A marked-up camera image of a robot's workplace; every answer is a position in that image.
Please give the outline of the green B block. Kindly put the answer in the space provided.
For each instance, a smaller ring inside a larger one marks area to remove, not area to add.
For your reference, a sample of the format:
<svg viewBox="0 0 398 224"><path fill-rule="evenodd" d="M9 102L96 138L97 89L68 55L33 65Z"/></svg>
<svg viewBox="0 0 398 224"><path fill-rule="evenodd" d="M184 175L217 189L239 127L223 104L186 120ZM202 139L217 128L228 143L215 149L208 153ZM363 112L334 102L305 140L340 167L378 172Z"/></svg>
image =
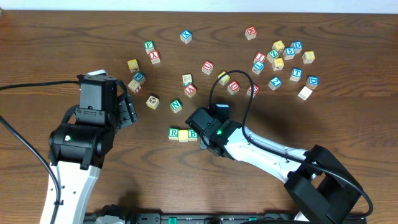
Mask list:
<svg viewBox="0 0 398 224"><path fill-rule="evenodd" d="M189 129L188 130L188 140L196 141L197 139L198 139L198 134L194 130Z"/></svg>

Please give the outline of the yellow O block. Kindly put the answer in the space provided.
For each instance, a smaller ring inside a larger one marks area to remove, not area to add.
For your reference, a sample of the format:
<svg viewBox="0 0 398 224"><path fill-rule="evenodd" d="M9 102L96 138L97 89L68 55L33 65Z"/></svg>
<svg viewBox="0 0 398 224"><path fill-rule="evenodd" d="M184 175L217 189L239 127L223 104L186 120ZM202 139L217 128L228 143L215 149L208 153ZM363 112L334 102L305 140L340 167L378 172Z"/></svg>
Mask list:
<svg viewBox="0 0 398 224"><path fill-rule="evenodd" d="M188 130L180 129L178 131L178 141L179 142L188 142Z"/></svg>

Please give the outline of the green R block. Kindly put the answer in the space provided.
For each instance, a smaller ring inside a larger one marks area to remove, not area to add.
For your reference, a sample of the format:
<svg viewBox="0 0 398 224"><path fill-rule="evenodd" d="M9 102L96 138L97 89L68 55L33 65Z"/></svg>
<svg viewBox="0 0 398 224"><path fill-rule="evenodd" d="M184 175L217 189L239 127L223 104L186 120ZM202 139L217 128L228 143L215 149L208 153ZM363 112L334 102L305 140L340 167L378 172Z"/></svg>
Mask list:
<svg viewBox="0 0 398 224"><path fill-rule="evenodd" d="M170 129L169 129L169 132L168 132L168 138L169 138L170 140L178 140L178 132L179 132L179 129L177 129L177 128L170 128Z"/></svg>

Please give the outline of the blue T block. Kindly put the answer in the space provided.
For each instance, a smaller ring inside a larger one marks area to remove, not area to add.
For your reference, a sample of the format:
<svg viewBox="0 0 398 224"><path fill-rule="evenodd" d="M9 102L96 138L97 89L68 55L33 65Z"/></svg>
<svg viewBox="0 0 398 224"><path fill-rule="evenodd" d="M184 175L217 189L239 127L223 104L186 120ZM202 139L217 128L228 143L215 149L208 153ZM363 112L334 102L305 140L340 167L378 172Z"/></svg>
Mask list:
<svg viewBox="0 0 398 224"><path fill-rule="evenodd" d="M290 73L290 81L298 82L302 78L302 74L302 69L293 68Z"/></svg>

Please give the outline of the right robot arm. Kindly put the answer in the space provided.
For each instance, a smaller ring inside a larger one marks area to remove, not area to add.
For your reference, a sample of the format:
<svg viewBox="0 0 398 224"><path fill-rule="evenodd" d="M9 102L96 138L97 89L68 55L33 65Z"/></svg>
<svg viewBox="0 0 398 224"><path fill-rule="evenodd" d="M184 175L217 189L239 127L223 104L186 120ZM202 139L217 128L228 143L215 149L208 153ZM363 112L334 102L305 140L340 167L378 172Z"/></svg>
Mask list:
<svg viewBox="0 0 398 224"><path fill-rule="evenodd" d="M356 179L328 149L315 145L307 151L261 137L230 119L226 105L199 108L186 124L213 154L279 179L300 209L297 221L343 223L362 194Z"/></svg>

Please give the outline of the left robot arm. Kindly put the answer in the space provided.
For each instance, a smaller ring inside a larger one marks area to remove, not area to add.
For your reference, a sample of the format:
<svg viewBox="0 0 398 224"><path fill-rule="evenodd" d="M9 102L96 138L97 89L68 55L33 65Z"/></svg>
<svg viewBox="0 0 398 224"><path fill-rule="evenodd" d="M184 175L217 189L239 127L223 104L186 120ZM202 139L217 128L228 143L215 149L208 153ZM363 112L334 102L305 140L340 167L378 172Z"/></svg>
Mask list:
<svg viewBox="0 0 398 224"><path fill-rule="evenodd" d="M49 137L49 177L41 223L83 223L116 133L137 121L122 80L97 70L78 76L80 102Z"/></svg>

